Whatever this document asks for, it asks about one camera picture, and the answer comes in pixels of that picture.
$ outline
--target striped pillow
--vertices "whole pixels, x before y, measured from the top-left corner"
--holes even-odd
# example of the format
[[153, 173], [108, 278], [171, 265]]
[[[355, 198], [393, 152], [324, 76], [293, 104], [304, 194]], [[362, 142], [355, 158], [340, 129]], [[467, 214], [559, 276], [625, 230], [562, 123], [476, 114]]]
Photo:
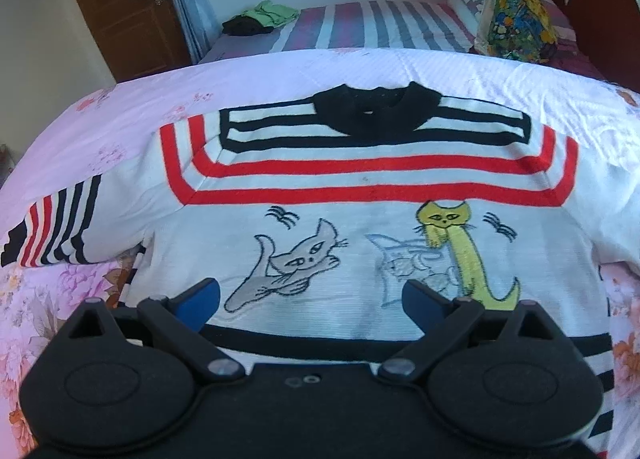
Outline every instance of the striped pillow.
[[[449, 5], [454, 9], [460, 20], [466, 25], [466, 28], [476, 34], [478, 31], [478, 20], [484, 7], [484, 0], [448, 0]], [[559, 47], [566, 49], [567, 47], [575, 48], [575, 31], [569, 24], [568, 18], [560, 11], [560, 8], [554, 4], [552, 0], [540, 0], [546, 7], [551, 23], [558, 36]]]

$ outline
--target red stripe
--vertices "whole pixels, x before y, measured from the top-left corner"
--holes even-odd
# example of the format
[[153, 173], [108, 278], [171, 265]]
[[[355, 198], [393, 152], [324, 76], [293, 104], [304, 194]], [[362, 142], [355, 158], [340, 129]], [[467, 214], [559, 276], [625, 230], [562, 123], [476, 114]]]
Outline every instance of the red stripe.
[[[213, 164], [205, 151], [197, 149], [204, 146], [204, 118], [193, 116], [189, 121], [190, 141], [192, 150], [195, 148], [196, 159], [199, 161], [202, 172], [202, 164], [208, 160]], [[169, 186], [177, 199], [182, 204], [313, 204], [330, 202], [374, 202], [374, 201], [401, 201], [421, 203], [426, 200], [458, 200], [483, 199], [495, 203], [517, 204], [521, 206], [561, 206], [569, 196], [575, 184], [575, 171], [577, 168], [578, 145], [570, 137], [566, 138], [566, 159], [562, 179], [555, 188], [546, 190], [521, 190], [518, 188], [506, 188], [495, 185], [478, 183], [451, 183], [451, 184], [427, 184], [427, 185], [369, 185], [354, 187], [325, 187], [325, 188], [258, 188], [241, 190], [194, 190], [182, 176], [178, 149], [175, 139], [175, 128], [172, 124], [164, 125], [160, 129], [162, 153]], [[526, 160], [529, 166], [527, 172], [544, 171], [550, 165], [555, 146], [555, 133], [550, 128], [545, 128], [545, 141], [543, 151], [539, 157], [528, 156], [519, 161]], [[442, 156], [447, 158], [466, 158], [470, 156]], [[403, 160], [406, 158], [388, 158], [388, 160]], [[513, 164], [512, 160], [498, 158], [477, 158], [478, 160], [491, 160], [494, 164], [504, 166]], [[380, 161], [381, 159], [363, 160]], [[267, 164], [270, 162], [248, 163], [251, 165]], [[352, 161], [313, 162], [321, 166], [324, 163], [349, 165]], [[300, 161], [295, 164], [306, 164]], [[490, 167], [495, 171], [498, 166]]]
[[270, 160], [231, 165], [213, 162], [206, 150], [204, 118], [189, 118], [193, 166], [204, 177], [232, 177], [244, 175], [326, 175], [356, 172], [428, 170], [434, 168], [482, 170], [500, 174], [529, 175], [549, 170], [556, 147], [556, 132], [544, 127], [540, 155], [520, 159], [482, 157], [474, 155], [410, 155], [375, 159], [286, 161]]
[[207, 144], [207, 139], [204, 135], [204, 116], [202, 114], [191, 116], [191, 118], [187, 120], [187, 124], [189, 125], [191, 153], [195, 156], [198, 154], [198, 151]]
[[20, 265], [22, 267], [27, 267], [27, 262], [29, 260], [29, 254], [31, 253], [31, 248], [33, 248], [33, 243], [36, 239], [36, 232], [38, 231], [38, 207], [36, 204], [32, 204], [31, 208], [29, 208], [29, 214], [31, 216], [31, 236], [29, 237], [29, 242], [27, 242], [27, 247], [24, 248], [24, 253], [22, 254], [22, 259], [20, 260]]
[[456, 23], [456, 25], [460, 28], [460, 30], [465, 34], [466, 39], [469, 40], [472, 44], [475, 40], [475, 37], [468, 31], [466, 26], [462, 23], [462, 20], [456, 15], [455, 11], [451, 9], [449, 6], [440, 6], [442, 10], [449, 15], [449, 18]]
[[[399, 201], [422, 203], [426, 200], [482, 199], [519, 206], [561, 206], [575, 184], [577, 143], [567, 138], [564, 175], [555, 188], [521, 190], [478, 183], [428, 185], [371, 185], [327, 188], [258, 188], [244, 190], [198, 190], [189, 204], [313, 204]], [[180, 186], [189, 186], [182, 176]]]
[[48, 195], [44, 198], [44, 226], [42, 227], [42, 236], [40, 237], [40, 241], [36, 246], [36, 250], [33, 252], [33, 256], [31, 257], [31, 262], [29, 265], [31, 267], [36, 267], [36, 257], [40, 254], [42, 250], [42, 246], [44, 245], [44, 241], [47, 240], [49, 236], [49, 229], [51, 227], [51, 196]]
[[172, 123], [160, 127], [160, 143], [169, 188], [180, 203], [188, 204], [195, 190], [182, 177], [180, 156], [178, 156], [178, 146], [175, 142], [175, 128]]

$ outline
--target striped mattress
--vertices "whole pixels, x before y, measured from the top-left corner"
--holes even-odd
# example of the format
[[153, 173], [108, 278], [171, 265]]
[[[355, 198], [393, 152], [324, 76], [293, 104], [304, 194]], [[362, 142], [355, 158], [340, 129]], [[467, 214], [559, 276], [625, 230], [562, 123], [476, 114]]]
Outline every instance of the striped mattress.
[[473, 35], [447, 4], [373, 0], [303, 9], [269, 34], [222, 35], [200, 63], [300, 49], [408, 48], [468, 52]]

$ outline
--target black cloth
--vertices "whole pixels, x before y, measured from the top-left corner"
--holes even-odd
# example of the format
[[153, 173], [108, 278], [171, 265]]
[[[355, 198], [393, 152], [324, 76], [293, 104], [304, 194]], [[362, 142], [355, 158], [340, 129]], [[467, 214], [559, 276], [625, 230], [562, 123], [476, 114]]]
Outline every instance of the black cloth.
[[250, 16], [238, 15], [222, 25], [222, 32], [230, 36], [253, 36], [255, 34], [270, 33], [271, 31], [273, 31], [273, 27], [264, 27]]
[[363, 139], [413, 132], [431, 118], [442, 94], [411, 82], [401, 89], [352, 89], [347, 85], [313, 96], [316, 115], [334, 130]]

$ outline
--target folded clothes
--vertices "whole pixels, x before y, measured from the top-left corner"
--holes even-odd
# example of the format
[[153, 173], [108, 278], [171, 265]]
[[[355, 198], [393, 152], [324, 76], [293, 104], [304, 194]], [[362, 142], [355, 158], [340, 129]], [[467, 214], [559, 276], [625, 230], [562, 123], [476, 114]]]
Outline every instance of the folded clothes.
[[299, 15], [300, 12], [297, 9], [265, 0], [253, 9], [247, 9], [240, 16], [255, 18], [264, 27], [280, 27], [293, 22]]
[[271, 31], [273, 31], [272, 26], [263, 26], [255, 18], [242, 15], [235, 16], [222, 25], [222, 32], [230, 36], [253, 36]]

